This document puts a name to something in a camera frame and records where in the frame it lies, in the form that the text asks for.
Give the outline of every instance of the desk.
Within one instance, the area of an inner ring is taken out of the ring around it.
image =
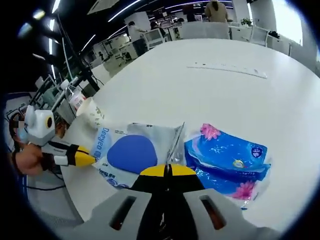
[[[138,55],[136,53],[136,50],[132,44],[132,41],[127,42],[124,46],[119,48],[119,51],[124,54],[124,53],[129,53],[131,56],[131,59],[134,60],[138,58]]]
[[[195,62],[252,67],[268,78],[187,68]],[[146,52],[93,98],[115,122],[175,127],[185,121],[187,134],[211,123],[266,145],[273,156],[270,184],[243,216],[259,227],[283,232],[308,204],[319,180],[319,96],[320,79],[280,52],[241,41],[190,39],[166,42]],[[82,124],[76,119],[65,139],[90,147],[94,134]],[[115,192],[93,167],[61,171],[85,221]]]

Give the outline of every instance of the clear plastic packaging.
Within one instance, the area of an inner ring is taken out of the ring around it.
[[[271,166],[265,146],[210,124],[203,124],[198,136],[185,143],[185,158],[206,189],[215,189],[242,209],[261,193]]]
[[[60,87],[65,91],[65,97],[68,103],[78,110],[81,104],[86,100],[86,97],[81,93],[81,90],[70,85],[67,79],[61,83]]]

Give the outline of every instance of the hand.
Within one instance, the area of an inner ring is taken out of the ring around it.
[[[58,125],[55,127],[55,134],[62,139],[66,133],[66,127],[67,126],[65,123],[58,123]]]
[[[31,176],[39,175],[43,172],[42,159],[41,148],[33,144],[26,145],[22,152],[18,152],[15,155],[16,165],[20,172]]]

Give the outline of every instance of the blue circle print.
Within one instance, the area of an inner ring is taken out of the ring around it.
[[[109,183],[109,184],[111,184],[112,186],[116,186],[118,183],[115,181],[115,180],[113,180],[112,178],[109,178],[108,180],[107,180],[107,182]]]
[[[262,155],[262,149],[258,146],[251,148],[251,154],[255,158],[259,158]]]
[[[121,189],[129,189],[129,188],[130,188],[130,187],[129,187],[128,185],[126,185],[126,184],[119,184],[117,187],[118,187],[118,188],[121,188]]]

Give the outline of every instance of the office chair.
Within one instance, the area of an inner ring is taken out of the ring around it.
[[[159,28],[153,29],[143,34],[148,50],[165,42]]]
[[[207,39],[230,39],[229,25],[224,22],[202,22]]]
[[[252,32],[250,39],[243,37],[247,42],[252,44],[257,44],[266,47],[267,46],[267,38],[268,38],[268,30],[258,27],[256,25],[252,26]]]

